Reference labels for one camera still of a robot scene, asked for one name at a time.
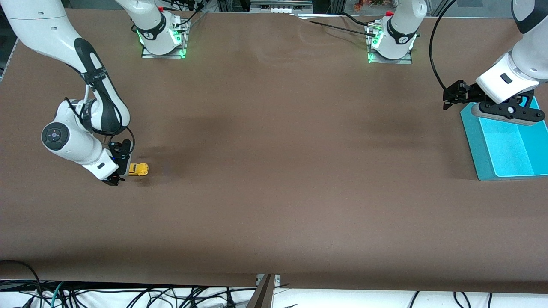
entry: turquoise plastic container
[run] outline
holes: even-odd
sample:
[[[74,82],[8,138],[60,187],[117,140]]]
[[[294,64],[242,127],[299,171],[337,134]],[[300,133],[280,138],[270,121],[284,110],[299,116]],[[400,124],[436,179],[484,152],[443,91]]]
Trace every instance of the turquoise plastic container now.
[[[545,121],[532,126],[472,115],[475,103],[461,112],[478,179],[519,180],[548,176],[548,129]],[[532,108],[538,108],[536,98]]]

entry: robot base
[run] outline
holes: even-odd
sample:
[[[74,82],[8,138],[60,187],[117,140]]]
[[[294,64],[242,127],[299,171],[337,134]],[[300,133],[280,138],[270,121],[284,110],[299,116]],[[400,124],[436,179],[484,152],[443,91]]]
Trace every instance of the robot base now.
[[[181,34],[176,35],[175,39],[180,39],[181,44],[175,47],[170,53],[164,55],[155,55],[150,53],[144,46],[141,52],[143,59],[184,59],[186,58],[186,48],[189,43],[189,30],[191,22],[187,22],[180,26]]]
[[[387,64],[412,64],[413,61],[411,59],[411,51],[407,52],[407,54],[397,60],[387,59],[379,54],[378,51],[371,48],[371,45],[373,42],[380,37],[380,29],[381,29],[381,20],[377,19],[375,20],[375,23],[370,23],[368,26],[364,26],[366,33],[373,33],[376,36],[375,37],[367,37],[366,43],[367,43],[367,59],[369,63],[387,63]]]

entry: teal cable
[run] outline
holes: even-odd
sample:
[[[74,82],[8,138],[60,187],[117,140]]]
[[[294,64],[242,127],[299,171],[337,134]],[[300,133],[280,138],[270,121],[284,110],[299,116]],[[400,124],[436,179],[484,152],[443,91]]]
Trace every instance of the teal cable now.
[[[52,296],[52,305],[51,305],[51,308],[55,307],[55,298],[57,297],[57,293],[59,292],[59,289],[61,288],[61,285],[63,284],[64,281],[61,281],[57,287],[55,288],[55,291],[53,291],[53,296]]]

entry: brown table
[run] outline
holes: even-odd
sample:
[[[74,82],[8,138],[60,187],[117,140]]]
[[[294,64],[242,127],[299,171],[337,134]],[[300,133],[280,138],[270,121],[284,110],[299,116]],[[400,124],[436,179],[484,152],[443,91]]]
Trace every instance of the brown table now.
[[[19,44],[0,85],[2,259],[46,280],[243,286],[276,272],[292,287],[548,292],[548,179],[476,179],[462,106],[442,111],[430,69],[434,20],[406,66],[368,64],[363,37],[284,14],[208,14],[185,60],[141,59],[124,11],[69,17],[150,174],[109,187],[49,153],[42,128],[84,86]],[[447,85],[520,37],[509,19],[438,30]]]

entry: white floor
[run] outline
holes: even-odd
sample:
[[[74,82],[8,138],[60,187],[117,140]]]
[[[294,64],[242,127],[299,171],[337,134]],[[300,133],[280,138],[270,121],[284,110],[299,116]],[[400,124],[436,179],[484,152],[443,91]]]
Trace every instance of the white floor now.
[[[226,288],[211,288],[202,295],[211,295],[217,292],[223,292]],[[176,289],[177,296],[186,296],[190,289]],[[233,292],[234,302],[242,303],[249,300],[253,291]],[[414,292],[410,291],[365,291],[365,290],[320,290],[320,289],[276,289],[272,308],[286,308],[295,306],[296,308],[408,308]],[[79,300],[89,308],[124,308],[138,293],[94,293],[88,292],[79,295]],[[466,293],[470,299],[472,308],[487,307],[487,293]],[[30,295],[16,292],[0,293],[0,308],[21,307],[29,299]],[[164,296],[165,300],[171,302],[175,307],[173,298]],[[466,307],[464,298],[459,296],[461,303]],[[143,296],[135,308],[145,308],[149,301],[149,296]],[[225,304],[222,299],[210,299],[201,303],[198,307],[220,307]],[[35,300],[32,308],[38,308],[39,301]],[[156,300],[152,308],[171,308],[166,301]],[[459,308],[453,299],[452,292],[420,292],[413,308]],[[542,308],[548,307],[548,294],[506,294],[495,293],[491,304],[492,308]]]

